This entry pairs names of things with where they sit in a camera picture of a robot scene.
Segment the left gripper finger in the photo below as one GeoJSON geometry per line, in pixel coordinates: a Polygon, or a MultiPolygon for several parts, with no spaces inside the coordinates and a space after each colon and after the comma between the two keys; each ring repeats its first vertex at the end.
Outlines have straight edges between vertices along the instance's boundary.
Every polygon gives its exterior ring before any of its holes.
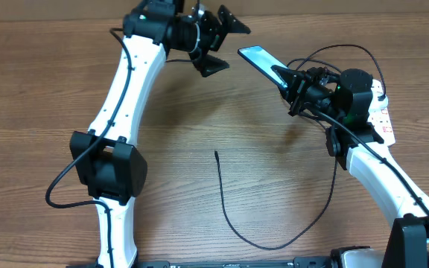
{"type": "Polygon", "coordinates": [[[228,34],[250,34],[251,30],[225,6],[221,5],[218,9],[218,18],[221,21],[223,29],[228,34]]]}
{"type": "Polygon", "coordinates": [[[202,77],[208,77],[229,68],[229,64],[224,60],[205,54],[195,60],[195,68],[201,73],[202,77]]]}

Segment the Samsung Galaxy smartphone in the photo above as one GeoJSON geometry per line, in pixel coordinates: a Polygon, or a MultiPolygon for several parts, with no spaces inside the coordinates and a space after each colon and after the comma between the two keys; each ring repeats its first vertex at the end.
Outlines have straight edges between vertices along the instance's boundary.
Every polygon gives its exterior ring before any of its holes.
{"type": "Polygon", "coordinates": [[[287,68],[287,66],[278,59],[276,59],[264,48],[259,45],[239,48],[238,54],[254,68],[260,71],[276,86],[282,89],[287,88],[287,83],[282,78],[280,78],[280,76],[274,70],[272,70],[273,66],[279,66],[282,68],[287,68]]]}

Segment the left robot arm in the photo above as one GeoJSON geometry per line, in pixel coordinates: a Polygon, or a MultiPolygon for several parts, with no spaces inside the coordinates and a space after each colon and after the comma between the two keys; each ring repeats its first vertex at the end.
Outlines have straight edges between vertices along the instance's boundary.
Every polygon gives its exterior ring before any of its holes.
{"type": "Polygon", "coordinates": [[[134,267],[134,207],[147,177],[137,150],[139,127],[150,90],[170,50],[185,51],[203,77],[229,67],[209,55],[228,34],[250,29],[225,6],[216,14],[183,1],[142,1],[124,19],[122,52],[106,100],[87,132],[74,132],[70,151],[80,182],[98,210],[101,250],[95,267],[134,267]]]}

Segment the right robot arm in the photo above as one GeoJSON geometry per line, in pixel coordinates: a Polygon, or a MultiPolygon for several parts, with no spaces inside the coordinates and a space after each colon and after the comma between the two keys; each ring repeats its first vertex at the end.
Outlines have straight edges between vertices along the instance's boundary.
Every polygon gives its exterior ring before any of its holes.
{"type": "Polygon", "coordinates": [[[369,192],[391,231],[381,267],[429,267],[429,196],[390,153],[395,139],[385,91],[371,74],[272,66],[290,115],[309,111],[331,126],[328,153],[369,192]]]}

